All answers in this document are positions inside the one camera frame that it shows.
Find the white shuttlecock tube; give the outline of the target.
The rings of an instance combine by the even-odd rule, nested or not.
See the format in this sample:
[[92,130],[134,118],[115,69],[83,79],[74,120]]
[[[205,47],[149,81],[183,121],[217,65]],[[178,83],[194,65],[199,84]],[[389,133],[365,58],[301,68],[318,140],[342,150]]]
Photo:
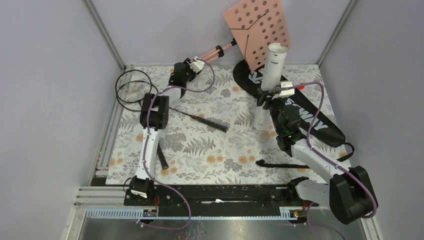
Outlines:
[[[280,82],[288,51],[288,45],[282,43],[275,42],[268,46],[260,86],[262,91],[271,91]],[[263,109],[264,104],[259,103],[259,100],[260,97],[256,101],[253,125],[257,130],[265,130],[270,120],[270,114],[268,110]]]

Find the pink music stand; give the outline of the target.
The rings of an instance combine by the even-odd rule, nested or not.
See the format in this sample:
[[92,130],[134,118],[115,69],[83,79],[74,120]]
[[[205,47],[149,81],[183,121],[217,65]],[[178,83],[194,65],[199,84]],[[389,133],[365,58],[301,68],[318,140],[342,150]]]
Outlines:
[[280,0],[242,0],[223,13],[233,40],[200,58],[208,63],[221,58],[227,49],[237,46],[250,70],[263,66],[270,44],[291,48],[292,41]]

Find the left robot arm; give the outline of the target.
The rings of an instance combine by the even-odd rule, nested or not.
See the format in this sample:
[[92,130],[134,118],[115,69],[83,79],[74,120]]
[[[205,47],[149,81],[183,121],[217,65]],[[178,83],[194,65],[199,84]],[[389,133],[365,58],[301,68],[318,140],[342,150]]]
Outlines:
[[194,61],[185,60],[174,64],[167,87],[156,93],[146,93],[141,102],[140,124],[143,128],[143,140],[140,160],[134,177],[129,183],[132,195],[144,206],[155,200],[154,177],[159,140],[168,125],[169,105],[181,99],[188,82],[192,81],[202,70],[193,68]]

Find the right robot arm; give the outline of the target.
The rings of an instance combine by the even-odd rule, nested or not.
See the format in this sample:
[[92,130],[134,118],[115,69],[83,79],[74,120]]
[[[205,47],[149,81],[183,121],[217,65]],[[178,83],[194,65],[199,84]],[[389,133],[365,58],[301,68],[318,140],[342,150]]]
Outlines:
[[359,218],[374,217],[378,201],[368,172],[361,166],[346,166],[312,146],[308,136],[300,130],[299,111],[286,105],[285,101],[275,91],[257,91],[256,105],[269,111],[279,149],[304,163],[324,180],[324,183],[308,177],[291,180],[287,187],[287,201],[293,206],[306,201],[329,208],[345,225]]

